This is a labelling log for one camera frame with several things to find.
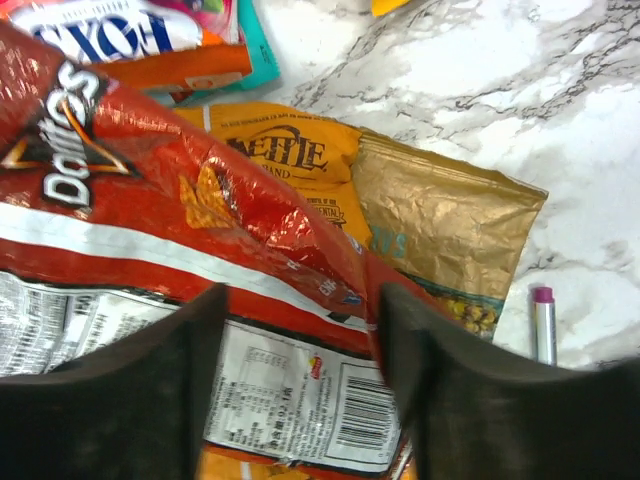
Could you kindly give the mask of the green Fox's candy bag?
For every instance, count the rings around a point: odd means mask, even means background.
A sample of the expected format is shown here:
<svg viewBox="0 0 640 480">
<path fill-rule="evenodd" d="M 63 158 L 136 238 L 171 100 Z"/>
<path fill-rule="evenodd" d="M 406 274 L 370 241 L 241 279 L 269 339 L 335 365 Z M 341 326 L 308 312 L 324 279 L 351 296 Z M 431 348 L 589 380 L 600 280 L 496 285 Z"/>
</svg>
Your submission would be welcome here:
<svg viewBox="0 0 640 480">
<path fill-rule="evenodd" d="M 259 17 L 251 0 L 236 1 L 239 39 L 247 47 L 252 72 L 230 85 L 194 92 L 150 93 L 150 96 L 165 106 L 198 104 L 210 97 L 236 92 L 245 92 L 262 87 L 280 77 L 276 57 L 269 45 Z"/>
</svg>

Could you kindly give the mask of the yellow M&M's bag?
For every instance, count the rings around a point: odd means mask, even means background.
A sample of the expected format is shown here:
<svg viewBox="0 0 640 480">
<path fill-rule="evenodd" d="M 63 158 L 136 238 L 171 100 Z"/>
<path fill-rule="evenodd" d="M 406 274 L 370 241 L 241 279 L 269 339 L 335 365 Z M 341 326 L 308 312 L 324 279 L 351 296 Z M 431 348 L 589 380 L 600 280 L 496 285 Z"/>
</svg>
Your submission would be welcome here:
<svg viewBox="0 0 640 480">
<path fill-rule="evenodd" d="M 371 0 L 371 13 L 374 17 L 383 17 L 408 5 L 411 0 Z"/>
</svg>

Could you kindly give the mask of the orange white snack packet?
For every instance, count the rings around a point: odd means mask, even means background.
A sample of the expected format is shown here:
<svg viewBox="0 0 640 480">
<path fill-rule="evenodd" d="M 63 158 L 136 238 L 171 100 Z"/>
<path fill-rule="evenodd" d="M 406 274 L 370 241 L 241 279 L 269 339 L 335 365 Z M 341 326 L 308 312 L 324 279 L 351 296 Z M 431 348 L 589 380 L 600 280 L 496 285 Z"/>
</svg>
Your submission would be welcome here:
<svg viewBox="0 0 640 480">
<path fill-rule="evenodd" d="M 4 1 L 1 17 L 141 90 L 209 90 L 252 71 L 234 1 Z"/>
</svg>

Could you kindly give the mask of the red white chips bag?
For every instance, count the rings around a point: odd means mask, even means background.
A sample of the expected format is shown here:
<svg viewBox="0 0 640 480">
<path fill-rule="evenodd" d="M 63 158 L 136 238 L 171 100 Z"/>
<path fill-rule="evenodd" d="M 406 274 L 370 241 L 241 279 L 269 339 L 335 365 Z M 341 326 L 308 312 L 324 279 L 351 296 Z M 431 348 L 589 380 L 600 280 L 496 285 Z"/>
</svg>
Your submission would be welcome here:
<svg viewBox="0 0 640 480">
<path fill-rule="evenodd" d="M 228 453 L 206 437 L 232 282 L 177 238 L 178 178 L 215 138 L 10 25 L 1 28 L 1 380 L 46 374 L 228 290 L 199 474 Z"/>
</svg>

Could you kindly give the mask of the orange chips bag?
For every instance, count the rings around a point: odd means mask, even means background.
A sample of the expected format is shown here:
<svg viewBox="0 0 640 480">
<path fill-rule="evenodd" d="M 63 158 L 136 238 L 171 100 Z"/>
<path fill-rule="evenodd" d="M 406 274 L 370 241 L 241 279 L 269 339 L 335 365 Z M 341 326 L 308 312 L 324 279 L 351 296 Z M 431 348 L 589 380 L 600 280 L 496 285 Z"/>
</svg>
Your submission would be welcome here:
<svg viewBox="0 0 640 480">
<path fill-rule="evenodd" d="M 268 103 L 182 116 L 215 148 L 179 175 L 177 238 L 233 287 L 207 439 L 272 460 L 254 479 L 391 478 L 404 441 L 369 330 L 395 273 L 367 250 L 358 132 Z"/>
</svg>

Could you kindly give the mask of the gold crispy snack bag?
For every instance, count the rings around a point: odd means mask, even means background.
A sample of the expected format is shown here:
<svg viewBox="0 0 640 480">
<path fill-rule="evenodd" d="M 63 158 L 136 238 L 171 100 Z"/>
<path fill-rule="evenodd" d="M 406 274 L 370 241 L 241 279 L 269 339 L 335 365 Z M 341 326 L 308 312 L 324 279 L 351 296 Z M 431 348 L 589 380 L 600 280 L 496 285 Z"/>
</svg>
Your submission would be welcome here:
<svg viewBox="0 0 640 480">
<path fill-rule="evenodd" d="M 547 192 L 368 129 L 352 174 L 371 250 L 491 339 Z"/>
</svg>

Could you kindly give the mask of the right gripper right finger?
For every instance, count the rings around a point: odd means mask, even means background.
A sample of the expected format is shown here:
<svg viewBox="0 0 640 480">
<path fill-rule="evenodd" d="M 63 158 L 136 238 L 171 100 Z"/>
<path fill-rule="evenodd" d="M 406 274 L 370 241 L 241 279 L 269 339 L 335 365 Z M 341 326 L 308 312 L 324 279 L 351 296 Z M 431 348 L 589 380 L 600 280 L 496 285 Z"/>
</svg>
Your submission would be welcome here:
<svg viewBox="0 0 640 480">
<path fill-rule="evenodd" d="M 404 287 L 379 302 L 383 376 L 421 479 L 635 479 L 639 362 L 548 366 L 501 349 Z"/>
</svg>

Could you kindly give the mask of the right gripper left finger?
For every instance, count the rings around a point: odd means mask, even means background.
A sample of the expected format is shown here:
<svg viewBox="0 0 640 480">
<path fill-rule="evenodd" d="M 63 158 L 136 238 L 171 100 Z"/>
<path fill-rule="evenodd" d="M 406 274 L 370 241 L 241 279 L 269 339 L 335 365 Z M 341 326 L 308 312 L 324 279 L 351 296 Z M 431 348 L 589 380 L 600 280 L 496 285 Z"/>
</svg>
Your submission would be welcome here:
<svg viewBox="0 0 640 480">
<path fill-rule="evenodd" d="M 1 380 L 4 479 L 193 479 L 228 290 L 41 375 Z"/>
</svg>

